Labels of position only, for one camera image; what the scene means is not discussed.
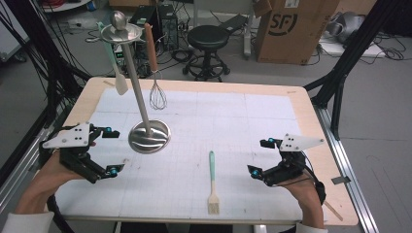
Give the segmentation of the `black round stool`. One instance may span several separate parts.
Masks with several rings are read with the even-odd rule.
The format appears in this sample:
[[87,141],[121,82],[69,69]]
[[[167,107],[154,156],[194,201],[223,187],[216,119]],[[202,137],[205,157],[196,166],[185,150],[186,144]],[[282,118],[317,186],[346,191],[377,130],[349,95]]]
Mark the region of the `black round stool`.
[[218,56],[218,50],[224,48],[229,39],[229,33],[216,25],[200,25],[193,27],[188,33],[188,42],[202,55],[192,58],[183,68],[183,74],[191,74],[196,81],[217,79],[222,82],[221,75],[228,75],[230,69]]

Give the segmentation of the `large cardboard box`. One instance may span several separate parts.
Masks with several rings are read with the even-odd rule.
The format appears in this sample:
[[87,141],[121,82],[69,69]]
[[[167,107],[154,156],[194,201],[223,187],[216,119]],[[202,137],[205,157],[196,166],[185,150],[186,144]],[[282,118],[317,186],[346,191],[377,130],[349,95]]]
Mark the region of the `large cardboard box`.
[[257,62],[307,64],[339,0],[257,0]]

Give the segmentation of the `person's right hand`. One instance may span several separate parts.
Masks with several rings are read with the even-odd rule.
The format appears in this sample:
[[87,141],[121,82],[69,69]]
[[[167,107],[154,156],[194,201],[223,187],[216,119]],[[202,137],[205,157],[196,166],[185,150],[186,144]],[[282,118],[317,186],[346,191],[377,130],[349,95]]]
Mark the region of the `person's right hand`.
[[280,187],[288,190],[298,201],[301,208],[320,207],[320,199],[314,183],[306,178],[297,181],[280,183]]

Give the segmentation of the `aluminium floor rail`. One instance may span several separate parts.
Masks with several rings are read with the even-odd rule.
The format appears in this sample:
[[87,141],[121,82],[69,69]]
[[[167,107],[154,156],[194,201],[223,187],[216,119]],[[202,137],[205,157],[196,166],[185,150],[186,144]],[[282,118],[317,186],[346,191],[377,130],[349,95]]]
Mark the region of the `aluminium floor rail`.
[[340,140],[337,140],[335,138],[330,129],[331,116],[329,115],[327,110],[319,109],[318,107],[315,107],[315,113],[317,114],[320,125],[324,130],[327,142],[335,159],[340,175],[342,178],[348,179],[346,182],[344,182],[344,184],[351,198],[352,205],[357,213],[359,224],[362,228],[363,233],[379,233],[375,219],[361,191],[361,187],[359,185],[355,171],[352,168],[351,162],[349,161],[343,144]]
[[39,156],[39,144],[51,134],[49,128],[42,128],[22,140],[10,162],[6,162],[0,169],[0,214],[9,206],[15,193],[24,182],[27,174],[36,164]]

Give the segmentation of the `black computer tower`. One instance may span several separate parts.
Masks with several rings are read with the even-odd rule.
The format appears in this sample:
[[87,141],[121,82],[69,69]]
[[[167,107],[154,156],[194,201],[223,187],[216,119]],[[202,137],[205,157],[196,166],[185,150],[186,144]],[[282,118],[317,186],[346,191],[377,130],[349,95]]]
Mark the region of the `black computer tower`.
[[165,50],[176,50],[179,47],[177,30],[178,19],[174,8],[170,4],[164,4],[158,6],[157,9],[159,13],[163,47]]
[[137,42],[135,44],[135,49],[139,58],[146,58],[147,43],[144,24],[148,23],[152,27],[154,43],[156,43],[156,41],[161,37],[156,6],[140,5],[129,22],[139,26],[142,29],[142,36],[140,37],[141,42]]

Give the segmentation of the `white desk leg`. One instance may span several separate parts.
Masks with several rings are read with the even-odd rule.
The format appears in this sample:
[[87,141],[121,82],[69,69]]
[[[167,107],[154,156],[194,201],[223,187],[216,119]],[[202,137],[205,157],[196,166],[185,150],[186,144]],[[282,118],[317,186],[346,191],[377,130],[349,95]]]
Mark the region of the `white desk leg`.
[[255,17],[254,4],[256,0],[249,0],[249,2],[248,20],[243,34],[243,55],[245,59],[249,59],[252,54],[252,25]]

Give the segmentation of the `person's left hand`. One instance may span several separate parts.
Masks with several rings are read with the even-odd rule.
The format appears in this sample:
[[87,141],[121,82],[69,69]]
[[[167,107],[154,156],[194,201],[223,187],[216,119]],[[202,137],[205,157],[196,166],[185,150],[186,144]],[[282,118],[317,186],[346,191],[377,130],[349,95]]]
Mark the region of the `person's left hand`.
[[83,177],[67,169],[60,161],[60,151],[56,150],[37,173],[35,179],[44,190],[57,190],[60,186],[73,180],[82,180]]

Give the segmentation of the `small device with green display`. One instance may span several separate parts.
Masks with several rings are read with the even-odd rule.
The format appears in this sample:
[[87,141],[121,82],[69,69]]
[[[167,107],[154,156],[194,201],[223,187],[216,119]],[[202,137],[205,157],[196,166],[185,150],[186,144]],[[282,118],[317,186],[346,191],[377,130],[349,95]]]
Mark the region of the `small device with green display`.
[[125,70],[126,61],[124,58],[123,49],[121,45],[113,46],[113,52],[114,52],[114,56],[115,56],[115,60],[117,61],[117,64],[122,68],[122,70]]

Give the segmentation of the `spatula with green handle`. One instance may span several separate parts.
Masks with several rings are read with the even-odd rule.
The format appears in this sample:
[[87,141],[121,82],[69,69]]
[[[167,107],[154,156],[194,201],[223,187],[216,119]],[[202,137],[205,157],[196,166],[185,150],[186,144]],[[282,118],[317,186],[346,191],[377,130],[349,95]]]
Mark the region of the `spatula with green handle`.
[[125,80],[125,76],[119,71],[118,63],[115,59],[115,55],[112,49],[113,39],[110,36],[111,25],[105,26],[102,22],[98,22],[97,27],[100,32],[100,37],[104,42],[104,48],[108,54],[111,65],[115,72],[115,88],[119,95],[124,95],[128,90],[128,86]]

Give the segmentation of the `wire whisk with wooden handle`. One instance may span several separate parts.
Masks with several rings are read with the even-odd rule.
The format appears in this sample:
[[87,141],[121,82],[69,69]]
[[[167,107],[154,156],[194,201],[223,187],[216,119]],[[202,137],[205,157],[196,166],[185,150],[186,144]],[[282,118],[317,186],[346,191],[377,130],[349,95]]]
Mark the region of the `wire whisk with wooden handle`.
[[157,68],[156,54],[155,54],[155,41],[152,31],[152,26],[149,23],[144,24],[147,42],[147,51],[149,64],[153,77],[153,86],[150,91],[150,105],[154,110],[163,110],[167,107],[167,98],[164,91],[157,83],[157,79],[161,78],[161,73]]

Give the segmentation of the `white grid mat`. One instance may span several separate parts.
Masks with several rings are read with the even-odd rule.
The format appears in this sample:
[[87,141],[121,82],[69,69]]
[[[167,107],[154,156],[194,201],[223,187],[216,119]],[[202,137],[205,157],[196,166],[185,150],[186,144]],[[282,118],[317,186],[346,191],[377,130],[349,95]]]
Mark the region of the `white grid mat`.
[[[170,91],[167,107],[150,110],[164,121],[171,140],[152,154],[133,151],[130,129],[140,122],[133,92],[106,89],[90,120],[120,132],[117,139],[96,141],[92,159],[102,166],[123,164],[114,179],[97,183],[71,181],[56,193],[61,213],[69,218],[150,219],[181,222],[275,222],[301,218],[296,200],[282,187],[253,179],[248,165],[269,169],[281,156],[260,146],[300,132],[287,96]],[[209,152],[215,153],[220,213],[208,214],[211,193]]]

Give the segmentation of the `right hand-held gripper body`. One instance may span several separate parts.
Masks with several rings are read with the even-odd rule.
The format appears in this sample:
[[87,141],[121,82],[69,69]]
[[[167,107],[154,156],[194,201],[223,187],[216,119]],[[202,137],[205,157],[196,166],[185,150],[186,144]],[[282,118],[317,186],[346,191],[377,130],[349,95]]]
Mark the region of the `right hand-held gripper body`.
[[320,146],[325,140],[293,134],[286,134],[283,139],[279,140],[281,145],[276,149],[279,150],[282,159],[277,166],[263,172],[263,182],[268,186],[272,186],[295,179],[306,170],[317,183],[319,180],[306,165],[306,154],[304,151]]

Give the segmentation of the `steel utensil stand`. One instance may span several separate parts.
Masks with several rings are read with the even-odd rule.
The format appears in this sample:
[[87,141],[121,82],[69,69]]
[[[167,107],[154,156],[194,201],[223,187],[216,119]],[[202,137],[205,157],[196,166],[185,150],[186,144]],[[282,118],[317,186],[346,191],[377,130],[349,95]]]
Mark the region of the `steel utensil stand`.
[[128,23],[124,13],[113,11],[110,14],[112,46],[121,45],[126,68],[131,79],[132,88],[139,108],[142,121],[134,125],[128,134],[128,144],[139,153],[155,153],[167,146],[171,139],[169,126],[159,119],[149,119],[145,105],[141,85],[137,78],[135,66],[131,54],[130,45],[141,42],[142,29],[132,23]]

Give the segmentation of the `black metal frame stand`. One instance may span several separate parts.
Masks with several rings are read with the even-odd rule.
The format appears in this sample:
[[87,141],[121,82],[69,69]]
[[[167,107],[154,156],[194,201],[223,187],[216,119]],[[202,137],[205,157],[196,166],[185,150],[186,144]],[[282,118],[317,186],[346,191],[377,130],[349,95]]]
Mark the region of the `black metal frame stand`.
[[0,12],[0,21],[22,46],[40,78],[46,83],[47,107],[42,112],[46,126],[57,118],[57,107],[73,106],[91,75],[66,60],[52,40],[48,29],[52,28],[37,0],[0,0],[0,9],[7,6],[28,36],[29,41],[17,32],[7,13]]
[[345,81],[380,29],[404,1],[377,0],[331,71],[304,86],[307,91],[320,88],[311,98],[311,102],[319,109],[325,109],[329,100],[333,99],[329,129],[335,140],[340,140],[339,121]]

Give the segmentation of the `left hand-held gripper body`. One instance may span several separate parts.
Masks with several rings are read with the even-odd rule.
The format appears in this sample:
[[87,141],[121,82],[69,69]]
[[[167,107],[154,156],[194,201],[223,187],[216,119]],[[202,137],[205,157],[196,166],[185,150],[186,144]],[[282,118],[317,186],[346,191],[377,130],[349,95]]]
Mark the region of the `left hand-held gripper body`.
[[106,177],[106,170],[95,163],[88,153],[93,141],[105,131],[105,127],[96,127],[85,122],[65,127],[61,133],[42,144],[44,150],[58,149],[59,162],[67,169],[82,176],[90,183],[96,183]]

